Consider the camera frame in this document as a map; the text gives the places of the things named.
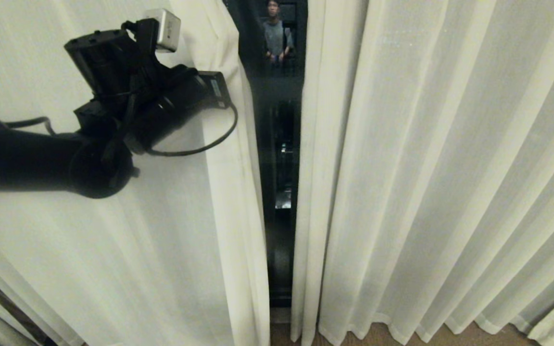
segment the wooden floor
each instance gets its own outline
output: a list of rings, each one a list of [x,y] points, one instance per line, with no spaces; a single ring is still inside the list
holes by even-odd
[[[271,324],[271,346],[299,346],[301,341],[290,341],[289,324]],[[314,346],[330,346],[330,343],[316,333]],[[348,333],[341,346],[400,346],[390,336],[385,324],[374,323],[363,340],[357,339],[354,334]],[[446,326],[442,326],[428,344],[418,338],[418,335],[409,340],[407,346],[539,346],[534,340],[529,340],[519,332],[515,326],[509,324],[496,335],[484,332],[475,323],[472,323],[460,335],[454,335]]]

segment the black cable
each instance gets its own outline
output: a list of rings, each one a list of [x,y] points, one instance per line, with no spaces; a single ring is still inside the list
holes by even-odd
[[[46,116],[40,116],[39,118],[29,119],[29,120],[22,120],[22,121],[12,121],[9,123],[3,123],[8,127],[9,129],[20,129],[21,127],[27,127],[27,126],[33,126],[44,123],[44,127],[46,127],[46,131],[51,136],[56,135],[55,131],[53,131],[52,127],[50,126],[50,119]]]
[[[93,94],[95,100],[105,100],[105,99],[114,99],[116,97],[127,96],[133,94],[134,92],[119,92],[118,94]]]
[[[123,144],[123,138],[125,138],[126,134],[129,132],[132,120],[134,120],[134,116],[136,115],[136,110],[138,108],[136,99],[138,98],[139,86],[140,76],[137,73],[132,74],[129,81],[130,92],[129,97],[127,98],[127,108],[123,116],[121,126],[117,132],[115,132],[110,141],[108,141],[108,144],[106,144],[106,148],[101,156],[102,166],[113,173],[116,171],[114,168],[114,156],[119,149],[119,146]]]
[[[230,134],[237,127],[237,122],[238,122],[237,107],[233,103],[230,104],[230,107],[232,108],[232,111],[235,114],[235,121],[233,122],[232,127],[229,128],[228,132],[226,132],[220,138],[214,140],[213,143],[211,143],[209,145],[205,145],[202,148],[186,150],[186,151],[157,151],[155,149],[148,149],[147,153],[149,155],[153,155],[153,156],[166,156],[166,157],[187,156],[187,155],[194,155],[194,154],[202,153],[203,151],[207,151],[208,149],[211,149],[212,147],[215,147],[216,145],[218,145],[218,144],[222,143],[224,140],[226,140],[226,138],[228,138],[228,136],[230,136]]]
[[[11,121],[8,123],[0,121],[0,127],[5,127],[6,129],[20,129],[21,127],[33,126],[42,123],[44,123],[46,131],[48,131],[51,136],[54,136],[56,134],[50,126],[50,119],[46,116],[40,116],[39,118],[29,120]]]

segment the gray shirt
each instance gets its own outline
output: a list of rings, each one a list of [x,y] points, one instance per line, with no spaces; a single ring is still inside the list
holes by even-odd
[[[283,22],[281,20],[277,24],[271,24],[270,22],[264,22],[264,38],[266,39],[266,49],[271,54],[279,56],[283,53],[285,47],[283,46],[283,37],[286,35],[286,45],[294,48],[292,42],[292,33],[289,28],[283,29]]]

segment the person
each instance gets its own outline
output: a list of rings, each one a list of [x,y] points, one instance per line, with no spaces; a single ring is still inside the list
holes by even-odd
[[[283,27],[279,18],[279,0],[268,0],[268,20],[264,22],[264,38],[266,39],[266,57],[271,63],[283,63],[294,48],[292,31]]]

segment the robotic arm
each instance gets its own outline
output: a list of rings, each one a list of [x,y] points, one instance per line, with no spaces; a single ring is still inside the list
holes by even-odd
[[[150,18],[95,31],[64,46],[94,93],[75,110],[78,131],[55,134],[48,118],[0,122],[0,191],[64,190],[109,197],[138,176],[132,153],[192,155],[234,131],[237,108],[222,73],[160,64],[155,51],[176,50],[180,21],[166,10],[147,14]],[[204,108],[232,108],[235,120],[224,136],[190,151],[152,149]],[[46,123],[50,136],[17,130],[38,123]]]

